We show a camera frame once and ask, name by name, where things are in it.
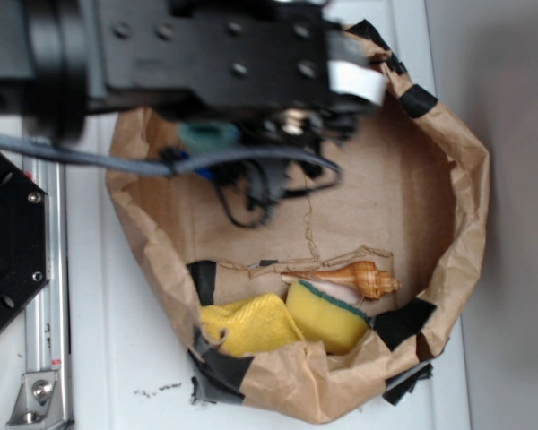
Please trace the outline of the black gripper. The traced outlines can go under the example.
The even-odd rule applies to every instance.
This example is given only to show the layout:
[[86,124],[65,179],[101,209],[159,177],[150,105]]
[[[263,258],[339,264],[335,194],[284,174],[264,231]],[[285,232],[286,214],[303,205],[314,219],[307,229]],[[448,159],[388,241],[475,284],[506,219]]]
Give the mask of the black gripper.
[[238,121],[384,102],[360,40],[309,1],[99,1],[100,113]]

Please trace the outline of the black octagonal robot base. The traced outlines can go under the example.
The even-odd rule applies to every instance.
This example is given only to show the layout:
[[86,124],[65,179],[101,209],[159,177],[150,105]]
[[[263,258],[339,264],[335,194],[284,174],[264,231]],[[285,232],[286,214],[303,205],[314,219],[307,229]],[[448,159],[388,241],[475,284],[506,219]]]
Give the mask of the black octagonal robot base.
[[47,202],[0,152],[0,334],[48,282]]

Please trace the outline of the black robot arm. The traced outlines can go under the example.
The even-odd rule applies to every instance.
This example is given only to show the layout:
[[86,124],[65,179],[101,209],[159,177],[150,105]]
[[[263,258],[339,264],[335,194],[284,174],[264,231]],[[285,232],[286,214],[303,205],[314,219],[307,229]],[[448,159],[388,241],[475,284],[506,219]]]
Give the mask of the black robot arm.
[[386,82],[322,1],[0,1],[0,115],[75,141],[87,116],[314,112],[342,129]]

